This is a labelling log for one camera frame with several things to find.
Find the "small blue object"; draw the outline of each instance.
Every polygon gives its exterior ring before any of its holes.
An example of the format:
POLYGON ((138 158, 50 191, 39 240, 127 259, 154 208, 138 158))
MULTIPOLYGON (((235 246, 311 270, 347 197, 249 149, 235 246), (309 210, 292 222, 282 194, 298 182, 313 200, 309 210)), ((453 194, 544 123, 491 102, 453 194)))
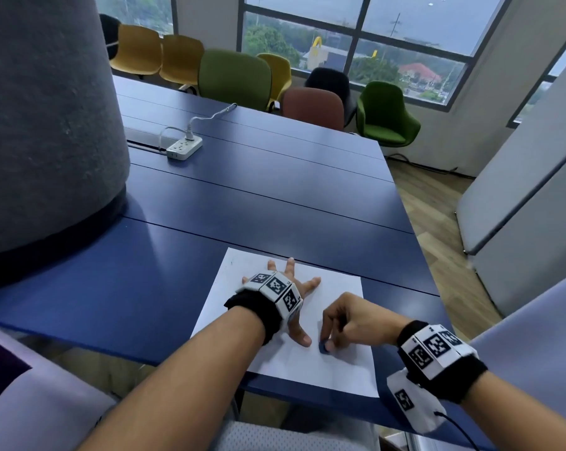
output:
POLYGON ((319 344, 318 344, 318 349, 322 354, 329 354, 329 352, 327 351, 327 349, 324 347, 324 344, 327 343, 327 339, 322 340, 319 344))

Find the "blue table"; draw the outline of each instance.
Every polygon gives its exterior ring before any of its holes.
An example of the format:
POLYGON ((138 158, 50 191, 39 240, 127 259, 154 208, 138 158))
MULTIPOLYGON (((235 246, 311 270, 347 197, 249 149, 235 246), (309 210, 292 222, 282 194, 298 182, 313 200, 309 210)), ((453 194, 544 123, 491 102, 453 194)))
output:
MULTIPOLYGON (((114 83, 132 145, 155 148, 165 126, 226 107, 114 83)), ((376 142, 243 107, 194 129, 204 145, 186 162, 129 149, 122 218, 86 250, 0 289, 0 326, 157 365, 189 338, 233 247, 358 275, 370 301, 451 327, 376 142)), ((373 356, 380 399, 250 373, 242 387, 410 431, 386 387, 402 367, 396 349, 373 356)), ((432 436, 466 444, 448 424, 432 436)))

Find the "chair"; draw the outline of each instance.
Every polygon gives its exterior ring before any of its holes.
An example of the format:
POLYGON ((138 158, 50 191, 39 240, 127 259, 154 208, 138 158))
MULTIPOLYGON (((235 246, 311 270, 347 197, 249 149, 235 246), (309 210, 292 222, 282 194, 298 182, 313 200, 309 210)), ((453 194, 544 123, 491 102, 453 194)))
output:
POLYGON ((328 90, 290 88, 281 98, 281 113, 283 117, 332 130, 344 129, 344 105, 338 95, 328 90))
POLYGON ((356 113, 356 103, 350 95, 350 81, 347 75, 330 68, 315 68, 304 86, 329 90, 338 95, 344 105, 344 126, 350 123, 356 113))
POLYGON ((273 74, 273 83, 270 89, 269 112, 272 112, 275 101, 280 102, 283 92, 291 86, 291 65, 287 58, 273 53, 259 53, 258 58, 269 64, 273 74))
POLYGON ((421 124, 404 106, 404 95, 396 85, 369 82, 358 98, 356 130, 385 147, 405 147, 412 143, 421 124))
POLYGON ((103 38, 106 40, 107 58, 113 59, 118 53, 118 28, 121 23, 115 17, 107 14, 99 14, 103 38))
POLYGON ((165 35, 162 39, 160 76, 169 82, 197 85, 197 72, 203 55, 204 45, 198 39, 165 35))
POLYGON ((139 25, 118 28, 118 53, 110 60, 112 68, 125 73, 154 75, 162 66, 162 47, 158 32, 139 25))
POLYGON ((269 105, 271 82, 272 73, 264 60, 230 50, 206 50, 197 74, 197 88, 204 98, 257 111, 269 105))

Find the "gray cylindrical pillar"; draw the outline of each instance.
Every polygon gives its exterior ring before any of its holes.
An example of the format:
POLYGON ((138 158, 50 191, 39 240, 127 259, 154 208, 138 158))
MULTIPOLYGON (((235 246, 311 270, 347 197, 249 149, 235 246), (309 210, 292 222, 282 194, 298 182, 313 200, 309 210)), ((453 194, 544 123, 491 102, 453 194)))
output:
POLYGON ((117 214, 128 170, 95 0, 0 0, 0 254, 117 214))

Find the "white power strip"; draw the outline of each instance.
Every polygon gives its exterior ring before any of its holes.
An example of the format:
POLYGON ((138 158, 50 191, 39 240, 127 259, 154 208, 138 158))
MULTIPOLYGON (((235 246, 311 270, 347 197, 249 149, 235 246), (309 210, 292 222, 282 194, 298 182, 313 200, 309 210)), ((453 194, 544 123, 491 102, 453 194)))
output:
POLYGON ((166 156, 174 160, 186 160, 202 146, 202 138, 194 135, 193 140, 182 138, 166 149, 166 156))

